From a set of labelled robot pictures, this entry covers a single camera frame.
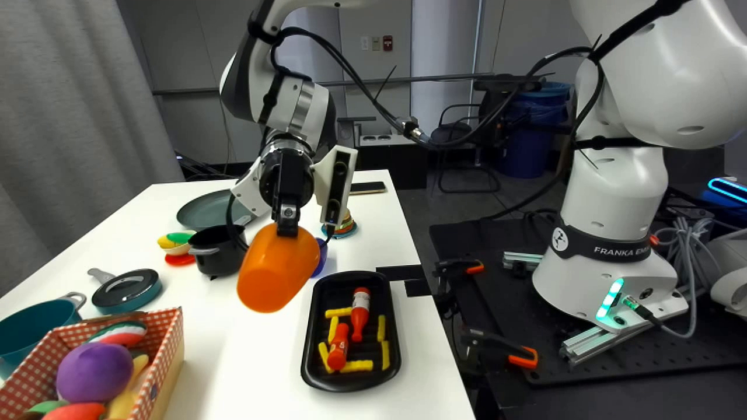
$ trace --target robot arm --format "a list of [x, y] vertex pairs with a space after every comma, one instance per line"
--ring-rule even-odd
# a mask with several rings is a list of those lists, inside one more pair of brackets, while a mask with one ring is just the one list
[[[605, 87], [577, 130], [578, 146], [603, 147], [575, 151], [562, 223], [533, 275], [535, 289], [605, 329], [605, 339], [629, 339], [648, 325], [630, 307], [657, 309], [658, 322], [690, 311], [693, 326], [695, 298], [678, 295], [685, 280], [647, 245], [667, 189], [664, 147], [708, 150], [747, 130], [747, 37], [723, 0], [570, 2], [585, 37], [603, 39], [595, 52], [605, 55], [591, 59], [603, 66]], [[608, 43], [630, 24], [636, 30]], [[582, 66], [582, 106], [595, 81], [595, 67]], [[611, 139], [636, 139], [640, 147], [605, 147]], [[589, 350], [598, 339], [565, 350]]]
[[334, 147], [330, 92], [271, 60], [276, 35], [297, 8], [352, 8], [361, 2], [263, 0], [220, 79], [220, 97], [228, 112], [267, 129], [261, 154], [234, 186], [234, 196], [255, 214], [271, 212], [278, 237], [297, 237], [301, 209], [311, 196], [317, 196], [323, 206], [324, 226], [341, 223], [357, 151]]

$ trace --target pink ball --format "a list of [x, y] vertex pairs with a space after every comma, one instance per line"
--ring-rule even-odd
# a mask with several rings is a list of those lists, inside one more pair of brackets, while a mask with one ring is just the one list
[[55, 395], [69, 405], [107, 405], [129, 384], [132, 360], [109, 343], [85, 343], [65, 356], [55, 371]]

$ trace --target blue container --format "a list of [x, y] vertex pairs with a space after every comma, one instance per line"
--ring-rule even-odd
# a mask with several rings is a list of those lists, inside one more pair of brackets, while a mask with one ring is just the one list
[[557, 129], [567, 122], [567, 84], [543, 84], [515, 97], [509, 122], [518, 126], [509, 139], [498, 171], [509, 177], [540, 177], [547, 171]]

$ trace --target black pot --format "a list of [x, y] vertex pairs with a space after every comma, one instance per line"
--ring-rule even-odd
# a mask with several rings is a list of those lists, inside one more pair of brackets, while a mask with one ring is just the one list
[[190, 239], [190, 247], [198, 272], [210, 280], [239, 274], [243, 254], [247, 253], [243, 226], [204, 228]]

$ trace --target white table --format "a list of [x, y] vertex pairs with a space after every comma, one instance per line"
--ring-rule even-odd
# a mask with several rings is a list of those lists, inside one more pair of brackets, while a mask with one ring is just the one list
[[[372, 179], [383, 179], [387, 195], [350, 199], [359, 232], [352, 239], [331, 240], [324, 274], [421, 263], [389, 176], [385, 171], [355, 172], [355, 182]], [[167, 420], [473, 419], [435, 301], [430, 296], [409, 298], [401, 283], [393, 283], [401, 340], [400, 373], [373, 391], [324, 395], [301, 381], [301, 349], [312, 280], [281, 314], [260, 315], [241, 307], [236, 275], [210, 283], [197, 267], [171, 269], [157, 239], [184, 232], [176, 212], [187, 202], [232, 184], [180, 182], [144, 189], [3, 296], [0, 319], [24, 307], [55, 298], [73, 289], [90, 296], [97, 288], [87, 275], [90, 267], [109, 274], [157, 269], [166, 289], [143, 311], [184, 309], [187, 356], [167, 405]], [[305, 206], [301, 226], [317, 234], [317, 217], [317, 206]], [[247, 240], [263, 224], [268, 220], [249, 224]], [[81, 318], [97, 318], [97, 311], [87, 304]]]

